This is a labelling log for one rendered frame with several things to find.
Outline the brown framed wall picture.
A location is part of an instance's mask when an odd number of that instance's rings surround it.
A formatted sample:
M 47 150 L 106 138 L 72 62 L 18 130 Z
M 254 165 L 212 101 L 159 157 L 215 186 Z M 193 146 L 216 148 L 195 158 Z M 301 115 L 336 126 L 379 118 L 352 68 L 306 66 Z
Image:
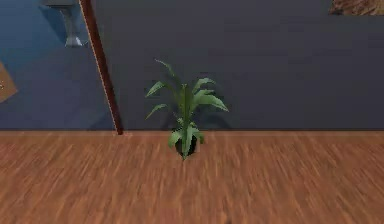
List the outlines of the brown framed wall picture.
M 384 0 L 331 0 L 328 13 L 346 16 L 384 16 Z

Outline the dark brown door frame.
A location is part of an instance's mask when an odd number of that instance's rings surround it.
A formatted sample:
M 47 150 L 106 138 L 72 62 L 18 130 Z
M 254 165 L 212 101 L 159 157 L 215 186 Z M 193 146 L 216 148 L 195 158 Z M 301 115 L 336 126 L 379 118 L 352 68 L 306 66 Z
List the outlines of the dark brown door frame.
M 90 45 L 92 47 L 97 69 L 104 89 L 104 93 L 108 102 L 114 128 L 118 135 L 122 135 L 124 128 L 121 121 L 119 107 L 116 101 L 114 86 L 108 71 L 108 65 L 101 43 L 96 17 L 92 8 L 92 3 L 91 0 L 79 0 L 79 3 L 87 28 Z

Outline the green house plant black pot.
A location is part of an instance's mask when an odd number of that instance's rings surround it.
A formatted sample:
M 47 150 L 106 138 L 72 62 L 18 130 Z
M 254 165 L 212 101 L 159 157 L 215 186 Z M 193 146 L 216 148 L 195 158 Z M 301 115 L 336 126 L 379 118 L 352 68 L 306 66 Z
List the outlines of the green house plant black pot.
M 170 148 L 175 147 L 182 159 L 185 160 L 195 152 L 197 142 L 203 144 L 205 141 L 204 134 L 198 129 L 197 124 L 193 120 L 195 110 L 200 105 L 210 105 L 226 112 L 229 109 L 220 98 L 214 95 L 212 89 L 202 89 L 202 86 L 205 84 L 215 84 L 214 80 L 205 77 L 198 79 L 194 85 L 183 83 L 170 64 L 159 59 L 154 59 L 154 61 L 160 63 L 168 70 L 169 75 L 175 81 L 175 85 L 172 86 L 167 82 L 157 81 L 148 90 L 145 97 L 152 96 L 159 90 L 166 88 L 171 92 L 177 110 L 171 109 L 165 103 L 158 104 L 152 108 L 146 119 L 158 110 L 163 108 L 169 109 L 176 118 L 178 127 L 171 132 L 168 138 L 168 146 Z

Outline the grey pedestal sink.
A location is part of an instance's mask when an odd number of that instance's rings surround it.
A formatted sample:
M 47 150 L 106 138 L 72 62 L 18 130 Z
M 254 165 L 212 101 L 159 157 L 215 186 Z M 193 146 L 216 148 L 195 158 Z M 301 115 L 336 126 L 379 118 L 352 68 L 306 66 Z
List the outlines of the grey pedestal sink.
M 78 0 L 41 0 L 41 4 L 58 10 L 63 18 L 66 31 L 66 47 L 81 47 L 78 29 L 73 18 L 72 9 L 79 3 Z

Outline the light brown wooden cupboard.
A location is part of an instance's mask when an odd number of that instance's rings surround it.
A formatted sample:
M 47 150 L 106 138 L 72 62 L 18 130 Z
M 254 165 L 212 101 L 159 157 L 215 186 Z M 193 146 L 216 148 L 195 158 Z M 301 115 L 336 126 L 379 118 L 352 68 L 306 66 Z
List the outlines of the light brown wooden cupboard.
M 12 77 L 0 61 L 0 103 L 6 101 L 17 92 L 18 89 L 13 82 Z

